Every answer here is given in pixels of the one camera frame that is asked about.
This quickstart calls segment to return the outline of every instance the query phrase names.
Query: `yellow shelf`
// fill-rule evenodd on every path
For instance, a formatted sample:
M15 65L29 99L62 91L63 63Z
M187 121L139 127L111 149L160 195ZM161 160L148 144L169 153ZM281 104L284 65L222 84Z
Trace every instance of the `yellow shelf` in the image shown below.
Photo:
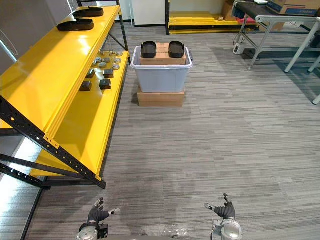
M239 26L238 21L219 21L221 15L211 14L208 11L177 11L170 12L168 28L171 26Z
M171 11L169 20L174 21L210 21L213 18L213 14L208 11Z
M179 29L169 30L170 34L209 34L209 33L238 33L239 28L212 28L212 29Z
M128 56L129 52L124 51L123 56L120 57L120 69L114 70L114 78L110 78L111 89L100 90L99 80L104 79L103 70L95 69L95 76L92 79L86 79L92 83L91 91L79 91L76 94L54 138L61 147L95 173L99 180ZM36 163L75 172L45 150L41 151ZM37 169L32 169L30 175L58 176L58 174Z
M0 94L50 138L56 135L120 7L103 11L103 16L92 17L92 30L53 28L1 76ZM73 19L70 15L64 22ZM0 128L11 127L1 120Z

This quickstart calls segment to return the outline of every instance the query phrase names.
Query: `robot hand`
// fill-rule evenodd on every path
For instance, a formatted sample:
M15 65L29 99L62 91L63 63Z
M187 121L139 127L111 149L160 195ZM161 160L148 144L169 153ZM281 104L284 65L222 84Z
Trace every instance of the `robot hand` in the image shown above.
M110 211L103 211L104 198L101 197L93 205L89 212L86 223L82 224L79 233L76 236L77 240L97 240L108 236L108 224L101 224L99 222L105 220L110 215L114 215L120 211L119 208L112 209Z
M108 218L110 215L114 215L120 211L119 208L114 208L110 211L103 211L104 207L102 206L102 204L104 204L103 197L98 199L95 202L95 204L93 205L93 208L89 212L88 221L87 221L88 223L89 222L96 222L98 224L99 222Z
M226 201L224 203L224 206L212 206L209 203L205 203L204 207L206 209L209 209L211 211L214 211L220 218L223 219L235 219L236 218L236 210L234 205L232 204L232 201L228 200L228 194L224 193L224 200Z
M236 221L236 210L232 201L228 200L228 195L223 194L224 206L213 206L209 203L205 203L204 207L211 211L214 211L219 217L223 218L220 220L213 220L211 240L213 235L221 236L222 240L241 240L242 229L240 224Z

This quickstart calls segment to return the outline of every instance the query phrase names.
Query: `floor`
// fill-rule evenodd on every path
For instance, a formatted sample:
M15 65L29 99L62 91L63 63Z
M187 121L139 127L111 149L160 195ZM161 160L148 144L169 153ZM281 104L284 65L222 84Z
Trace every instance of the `floor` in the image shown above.
M112 32L121 34L119 24ZM137 105L129 67L102 177L96 186L53 187L42 195L29 240L74 239L97 198L121 212L110 235L147 233L207 240L216 215L204 208L231 196L244 240L320 236L320 71L315 56L262 54L251 71L233 55L235 33L166 36L164 27L126 25L131 55L144 41L183 41L194 58L182 108ZM262 34L253 34L259 40ZM305 35L276 34L269 45L300 45ZM18 239L8 230L1 239Z

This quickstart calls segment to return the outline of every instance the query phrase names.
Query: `gray plastic bin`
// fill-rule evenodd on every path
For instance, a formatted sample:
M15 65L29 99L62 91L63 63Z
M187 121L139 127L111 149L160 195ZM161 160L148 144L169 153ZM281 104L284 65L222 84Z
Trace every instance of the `gray plastic bin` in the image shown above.
M131 67L138 77L141 91L144 93L182 92L192 60L187 47L185 65L140 65L141 46L134 49Z

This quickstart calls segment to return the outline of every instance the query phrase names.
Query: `brown cardboard box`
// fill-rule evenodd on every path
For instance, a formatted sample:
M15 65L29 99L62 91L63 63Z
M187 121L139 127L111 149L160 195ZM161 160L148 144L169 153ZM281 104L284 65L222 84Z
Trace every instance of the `brown cardboard box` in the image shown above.
M278 22L276 23L273 28L271 29L271 32L280 32L284 28L285 22ZM263 26L259 26L259 32L265 32L266 29Z
M267 6L282 15L315 16L320 0L269 0Z
M169 57L169 43L156 44L156 55L154 58L143 58L140 57L140 65L185 65L186 64L186 53L181 58Z
M232 7L233 5L230 4L227 0L224 1L224 5L222 8L221 15L226 21L237 21L235 16L232 16Z
M140 107L182 107L185 92L142 92L138 88Z

